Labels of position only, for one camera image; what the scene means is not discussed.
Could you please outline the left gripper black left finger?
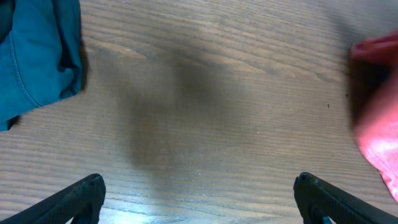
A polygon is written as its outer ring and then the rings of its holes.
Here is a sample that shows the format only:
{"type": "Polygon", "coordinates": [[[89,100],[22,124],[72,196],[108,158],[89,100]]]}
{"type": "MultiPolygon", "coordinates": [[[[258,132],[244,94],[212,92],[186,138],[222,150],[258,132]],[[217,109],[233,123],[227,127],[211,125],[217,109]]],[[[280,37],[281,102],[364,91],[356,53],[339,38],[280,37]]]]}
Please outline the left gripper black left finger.
{"type": "Polygon", "coordinates": [[[105,195],[103,177],[90,174],[1,224],[97,224],[105,195]]]}

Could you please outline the orange red t-shirt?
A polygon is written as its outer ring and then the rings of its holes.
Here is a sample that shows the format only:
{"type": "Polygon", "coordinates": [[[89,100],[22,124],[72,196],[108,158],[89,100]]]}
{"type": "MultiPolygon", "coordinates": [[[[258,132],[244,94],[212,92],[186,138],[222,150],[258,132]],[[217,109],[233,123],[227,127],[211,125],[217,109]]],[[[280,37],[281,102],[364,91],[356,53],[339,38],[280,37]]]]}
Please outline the orange red t-shirt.
{"type": "Polygon", "coordinates": [[[354,136],[363,157],[397,200],[397,32],[354,45],[351,58],[391,69],[360,113],[354,136]]]}

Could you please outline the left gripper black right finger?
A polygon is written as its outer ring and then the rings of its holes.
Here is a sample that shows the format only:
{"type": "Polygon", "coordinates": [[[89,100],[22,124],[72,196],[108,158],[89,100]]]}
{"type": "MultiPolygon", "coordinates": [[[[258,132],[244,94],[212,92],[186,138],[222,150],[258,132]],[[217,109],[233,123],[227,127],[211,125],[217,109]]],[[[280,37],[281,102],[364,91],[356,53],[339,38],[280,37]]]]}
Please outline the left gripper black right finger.
{"type": "Polygon", "coordinates": [[[294,198],[304,224],[397,224],[397,217],[302,172],[294,182],[294,198]]]}

